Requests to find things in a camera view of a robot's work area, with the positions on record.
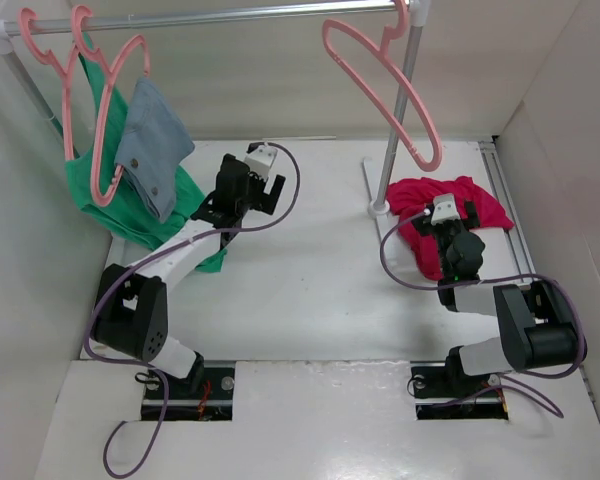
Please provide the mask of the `red t shirt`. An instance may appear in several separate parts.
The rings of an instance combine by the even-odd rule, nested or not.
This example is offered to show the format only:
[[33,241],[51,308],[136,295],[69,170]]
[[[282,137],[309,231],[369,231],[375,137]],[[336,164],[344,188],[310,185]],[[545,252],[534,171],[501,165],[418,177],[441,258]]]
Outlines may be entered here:
[[[511,230],[515,226],[502,205],[467,176],[447,181],[426,177],[402,179],[389,185],[387,200],[391,213],[403,221],[420,213],[435,197],[444,194],[454,195],[462,218],[467,217],[465,202],[472,202],[476,207],[481,228]],[[421,236],[412,224],[400,227],[399,234],[414,254],[421,274],[434,282],[441,280],[442,272],[434,238]]]

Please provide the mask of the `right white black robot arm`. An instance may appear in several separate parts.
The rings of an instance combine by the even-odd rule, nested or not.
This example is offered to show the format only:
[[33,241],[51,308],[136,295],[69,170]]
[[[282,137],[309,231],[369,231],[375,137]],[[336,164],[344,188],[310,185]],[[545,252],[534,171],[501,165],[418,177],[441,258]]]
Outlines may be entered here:
[[419,399],[468,397],[498,374],[577,367],[587,355],[579,318],[555,281],[539,276],[480,277],[485,244],[474,232],[480,220],[473,202],[464,206],[466,212],[460,214],[453,195],[439,195],[413,225],[421,236],[435,241],[442,273],[437,283],[441,305],[455,313],[494,318],[498,334],[451,348],[441,366],[412,367]]

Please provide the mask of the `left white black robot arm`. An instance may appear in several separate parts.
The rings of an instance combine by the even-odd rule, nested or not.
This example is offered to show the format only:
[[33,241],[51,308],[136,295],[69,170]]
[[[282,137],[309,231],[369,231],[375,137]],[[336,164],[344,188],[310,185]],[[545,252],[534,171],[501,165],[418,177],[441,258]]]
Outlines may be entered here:
[[278,154],[251,145],[243,159],[223,157],[214,190],[182,229],[152,254],[128,266],[112,264],[99,285],[91,340],[155,367],[181,396],[202,387],[204,360],[169,332],[168,295],[181,280],[221,253],[251,211],[274,213],[285,178],[269,176]]

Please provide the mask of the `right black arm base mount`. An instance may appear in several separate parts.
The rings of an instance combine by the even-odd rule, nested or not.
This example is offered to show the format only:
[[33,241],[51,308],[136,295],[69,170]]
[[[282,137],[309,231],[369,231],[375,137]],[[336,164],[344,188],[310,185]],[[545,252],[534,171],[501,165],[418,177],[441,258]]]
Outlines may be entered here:
[[460,374],[455,380],[440,362],[411,363],[410,372],[407,392],[415,399],[418,420],[509,419],[500,390],[474,397],[474,394],[490,386],[488,376]]

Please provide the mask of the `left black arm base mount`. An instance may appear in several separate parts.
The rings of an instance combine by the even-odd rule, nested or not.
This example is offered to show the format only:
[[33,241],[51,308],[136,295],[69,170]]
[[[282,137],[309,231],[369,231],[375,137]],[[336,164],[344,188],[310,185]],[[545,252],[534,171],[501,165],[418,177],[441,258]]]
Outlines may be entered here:
[[[165,421],[231,421],[235,388],[235,362],[206,363],[194,390],[184,381],[167,377],[169,400]],[[134,380],[143,386],[142,421],[158,420],[163,405],[164,385],[153,371],[140,371]]]

